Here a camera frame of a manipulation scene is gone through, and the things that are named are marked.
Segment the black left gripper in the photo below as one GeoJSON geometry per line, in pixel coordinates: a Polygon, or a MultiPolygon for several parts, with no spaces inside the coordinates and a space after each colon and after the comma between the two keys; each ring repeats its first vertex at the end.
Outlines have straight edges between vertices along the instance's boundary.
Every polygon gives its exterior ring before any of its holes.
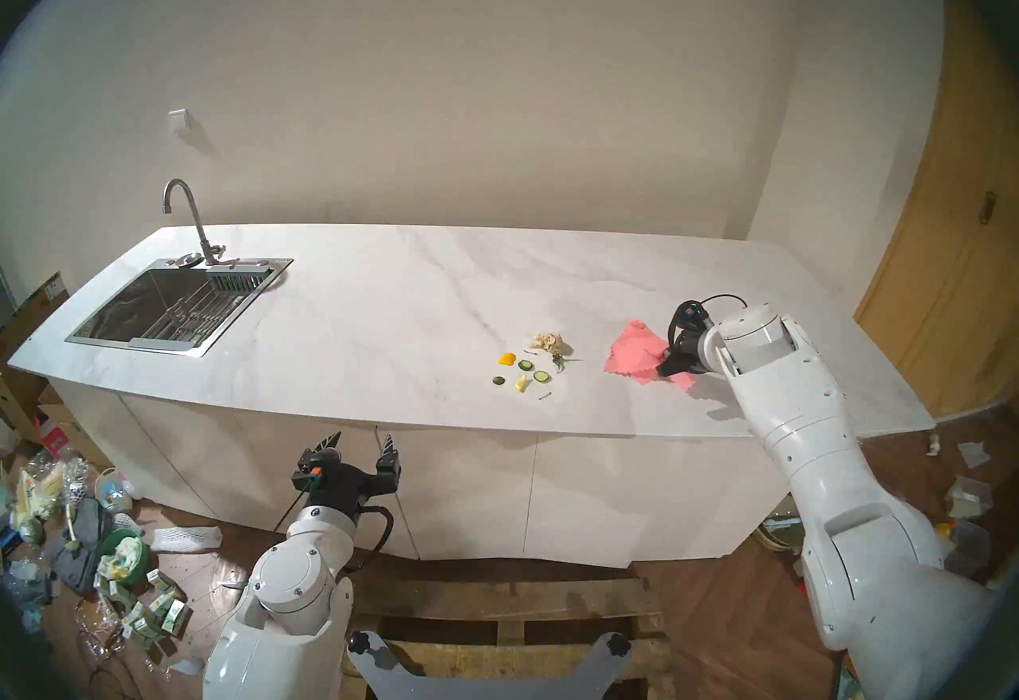
{"type": "Polygon", "coordinates": [[[307,472],[317,478],[308,491],[307,507],[333,509],[358,520],[369,499],[397,491],[400,457],[392,434],[386,434],[375,473],[367,473],[342,460],[337,447],[340,436],[334,432],[316,445],[316,451],[307,452],[307,472]]]}

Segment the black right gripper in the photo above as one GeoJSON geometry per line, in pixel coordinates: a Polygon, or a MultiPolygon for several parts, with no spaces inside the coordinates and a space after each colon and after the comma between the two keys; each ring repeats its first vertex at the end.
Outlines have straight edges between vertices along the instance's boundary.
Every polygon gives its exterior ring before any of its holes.
{"type": "Polygon", "coordinates": [[[718,358],[720,336],[717,327],[708,329],[671,327],[668,354],[656,366],[660,378],[677,374],[721,374],[718,358]]]}

